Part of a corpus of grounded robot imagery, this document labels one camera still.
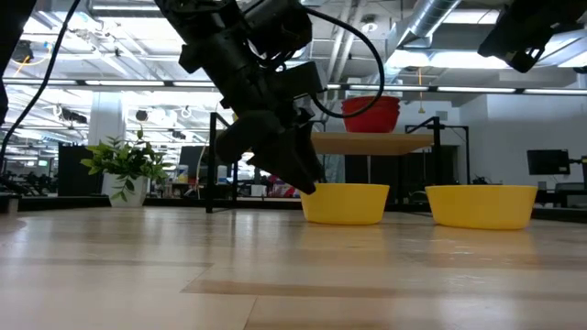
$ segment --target ceiling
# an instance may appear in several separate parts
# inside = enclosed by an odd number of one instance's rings
[[[5,72],[5,77],[38,78],[47,69],[47,48],[55,41],[64,17],[63,8],[70,1],[54,2],[54,7],[36,13],[25,27],[22,39],[32,41],[36,65],[23,66],[13,62]],[[94,0],[91,6],[153,6],[151,0]],[[376,28],[366,33],[384,60],[390,57],[388,45],[389,31],[394,23],[412,14],[415,0],[393,1],[347,1],[347,0],[307,0],[306,5],[315,6],[321,12],[333,17],[340,17],[345,6],[350,5],[349,23],[354,13],[362,17],[371,15]],[[447,18],[445,24],[435,32],[430,48],[404,49],[406,54],[424,54],[432,59],[435,54],[446,51],[474,52],[491,30],[497,18],[503,0],[464,0]],[[316,61],[324,70],[327,69],[338,30],[326,21],[312,17],[313,41],[306,47],[304,54],[297,61]],[[421,68],[400,67],[395,77],[397,83],[434,84],[459,86],[493,86],[493,87],[564,87],[576,81],[576,74],[571,68],[559,68],[558,64],[568,61],[587,50],[587,40],[579,36],[562,38],[550,45],[548,54],[532,72],[520,74],[511,69],[459,69],[453,67],[436,67],[427,65]],[[60,55],[55,65],[52,78],[63,79],[129,79],[129,80],[206,80],[202,71],[188,74],[177,63],[183,41],[170,24],[154,11],[116,11],[91,10],[81,8],[70,24],[70,32],[61,46]],[[349,55],[343,60],[341,52],[336,57],[338,66],[344,62],[338,81],[346,82],[349,78],[372,76],[376,66],[372,54],[359,40],[352,41]],[[36,91],[35,86],[8,85],[11,111],[7,122],[14,122],[19,112]],[[405,101],[412,101],[419,93],[405,93]],[[452,101],[458,103],[462,95],[431,93],[427,100]],[[129,125],[137,125],[135,113],[138,110],[170,111],[182,115],[175,117],[178,128],[206,128],[209,112],[218,110],[218,93],[186,92],[124,92],[123,100],[129,111]],[[29,126],[70,126],[55,114],[59,107],[70,109],[89,118],[92,106],[92,91],[48,89],[39,99],[37,106],[23,124]],[[220,109],[221,115],[231,118],[229,110]],[[87,129],[80,126],[78,130],[50,131],[40,130],[45,140],[56,138],[83,143]],[[15,143],[28,142],[34,134],[21,134]],[[171,133],[153,132],[148,138],[155,141],[174,141]],[[189,142],[202,143],[206,133],[189,137]]]

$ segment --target red bowl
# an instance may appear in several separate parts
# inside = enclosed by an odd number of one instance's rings
[[[342,102],[342,113],[352,114],[367,105],[374,96],[355,97]],[[382,96],[366,113],[345,118],[345,128],[349,133],[390,133],[397,125],[400,116],[400,99]]]

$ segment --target potted plant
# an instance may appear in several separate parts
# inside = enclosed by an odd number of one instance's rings
[[[163,168],[171,164],[163,162],[165,153],[153,151],[143,135],[141,128],[134,143],[108,137],[109,144],[100,141],[98,146],[87,147],[94,154],[93,158],[82,159],[82,164],[90,168],[90,174],[105,175],[105,191],[114,207],[143,205],[147,179],[161,182],[167,178]]]

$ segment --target column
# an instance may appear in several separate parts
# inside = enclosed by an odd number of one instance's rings
[[[124,139],[126,130],[127,111],[122,106],[122,93],[94,92],[88,145],[106,143],[107,137]]]

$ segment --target wooden tabletop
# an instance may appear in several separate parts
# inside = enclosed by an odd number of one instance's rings
[[[318,154],[399,156],[429,147],[433,137],[423,134],[314,132],[312,142]]]

